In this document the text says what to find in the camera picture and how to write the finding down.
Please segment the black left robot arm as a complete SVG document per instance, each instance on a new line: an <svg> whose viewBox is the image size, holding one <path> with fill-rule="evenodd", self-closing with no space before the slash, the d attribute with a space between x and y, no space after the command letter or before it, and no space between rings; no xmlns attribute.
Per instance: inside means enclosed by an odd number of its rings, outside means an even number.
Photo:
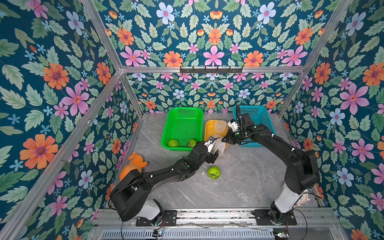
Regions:
<svg viewBox="0 0 384 240"><path fill-rule="evenodd" d="M165 211L159 201L148 200L149 194L165 184L191 178L204 163L213 164L219 156L218 152L213 152L217 140L210 137L207 141L197 142L187 156L169 167L154 172L141 173L135 169L127 173L110 194L121 221L139 217L159 225Z"/></svg>

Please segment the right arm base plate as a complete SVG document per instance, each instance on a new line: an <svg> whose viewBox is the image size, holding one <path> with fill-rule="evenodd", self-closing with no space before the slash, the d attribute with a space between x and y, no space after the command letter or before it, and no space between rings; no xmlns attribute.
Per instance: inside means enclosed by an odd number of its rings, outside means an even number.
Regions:
<svg viewBox="0 0 384 240"><path fill-rule="evenodd" d="M297 221L292 211L280 213L278 210L253 210L251 214L256 217L258 226L296 226Z"/></svg>

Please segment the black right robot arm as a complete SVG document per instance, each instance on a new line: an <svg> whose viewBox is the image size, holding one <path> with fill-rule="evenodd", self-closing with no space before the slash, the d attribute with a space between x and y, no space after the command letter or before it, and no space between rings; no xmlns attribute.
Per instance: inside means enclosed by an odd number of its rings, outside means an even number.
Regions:
<svg viewBox="0 0 384 240"><path fill-rule="evenodd" d="M304 152L274 134L263 124L256 125L249 114L238 114L237 119L228 122L228 133L223 142L231 145L242 145L246 140L267 148L287 167L283 188L279 197L271 204L269 216L286 217L292 212L300 198L309 193L320 180L317 158L311 151Z"/></svg>

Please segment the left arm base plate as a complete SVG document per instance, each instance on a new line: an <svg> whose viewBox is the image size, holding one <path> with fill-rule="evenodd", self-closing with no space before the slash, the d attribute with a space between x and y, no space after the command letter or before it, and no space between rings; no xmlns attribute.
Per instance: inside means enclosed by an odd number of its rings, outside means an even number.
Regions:
<svg viewBox="0 0 384 240"><path fill-rule="evenodd" d="M177 221L176 210L163 210L154 219L148 220L146 218L138 217L136 220L137 227L161 227L161 226L175 226Z"/></svg>

